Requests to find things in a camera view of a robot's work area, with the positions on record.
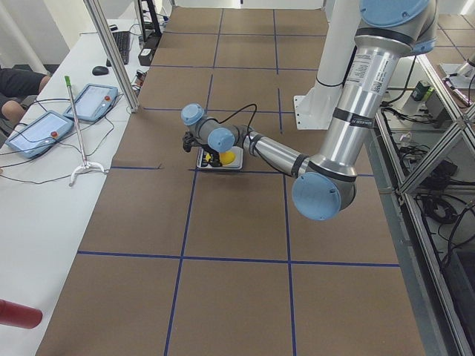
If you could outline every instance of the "black shorts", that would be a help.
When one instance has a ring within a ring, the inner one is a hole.
[[[37,95],[44,74],[10,68],[0,68],[0,116],[6,102],[17,96]]]

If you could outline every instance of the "label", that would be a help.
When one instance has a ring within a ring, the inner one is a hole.
[[[370,54],[356,54],[351,64],[350,73],[347,82],[360,84],[363,82],[368,69],[370,68],[373,56]]]
[[[347,83],[364,91],[383,95],[397,59],[381,54],[356,54],[348,74]]]

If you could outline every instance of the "aluminum frame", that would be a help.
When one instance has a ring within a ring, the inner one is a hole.
[[[396,191],[400,196],[400,203],[407,207],[407,210],[412,220],[412,224],[416,229],[416,234],[419,240],[419,244],[422,248],[424,258],[427,263],[427,267],[430,272],[433,284],[436,288],[438,298],[442,304],[446,319],[451,327],[453,340],[460,355],[469,356],[472,355],[470,343],[465,335],[465,331],[462,328],[458,314],[456,313],[451,294],[449,292],[447,283],[440,271],[439,264],[435,257],[430,238],[425,230],[424,223],[420,217],[420,210],[416,204],[416,201],[412,197],[412,193],[415,193],[419,184],[424,180],[432,170],[448,155],[450,150],[455,147],[460,140],[464,140],[469,147],[471,153],[475,156],[475,133],[472,127],[472,122],[475,118],[475,105],[473,105],[467,113],[462,113],[456,103],[452,100],[451,95],[447,92],[442,80],[439,78],[437,72],[433,69],[431,63],[426,56],[420,56],[418,58],[419,64],[427,74],[432,85],[435,87],[436,92],[442,101],[442,104],[447,108],[449,115],[452,119],[452,124],[446,132],[443,133],[440,140],[429,150],[424,159],[417,165],[416,169],[411,172],[407,177],[402,172],[402,168],[399,163],[399,157],[394,150],[393,144],[389,137],[386,125],[383,121],[380,113],[376,116],[376,121],[381,131],[384,145],[390,156],[390,161],[393,165],[393,169],[396,172],[396,178],[398,186]]]
[[[107,19],[104,16],[100,3],[98,0],[84,0],[84,4],[88,9],[94,27],[99,34],[105,53],[111,61],[111,66],[114,69],[119,86],[127,99],[128,106],[132,113],[136,113],[140,104],[134,90],[132,89],[127,72],[125,71],[124,63],[122,62],[122,57],[117,49],[116,42],[114,41],[111,30],[109,29],[109,24],[107,23]]]

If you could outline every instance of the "computer mouse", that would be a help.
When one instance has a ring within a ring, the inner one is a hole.
[[[103,76],[109,73],[109,68],[104,67],[102,65],[98,65],[97,67],[92,68],[92,74],[95,76]]]

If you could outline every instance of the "yellow object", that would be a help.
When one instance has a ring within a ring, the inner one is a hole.
[[[205,158],[206,158],[206,161],[209,162],[209,160],[211,159],[210,154],[206,154]],[[223,163],[223,165],[229,165],[233,163],[235,159],[236,159],[236,155],[232,151],[227,151],[227,152],[224,152],[223,154],[220,154],[220,161],[221,163]]]

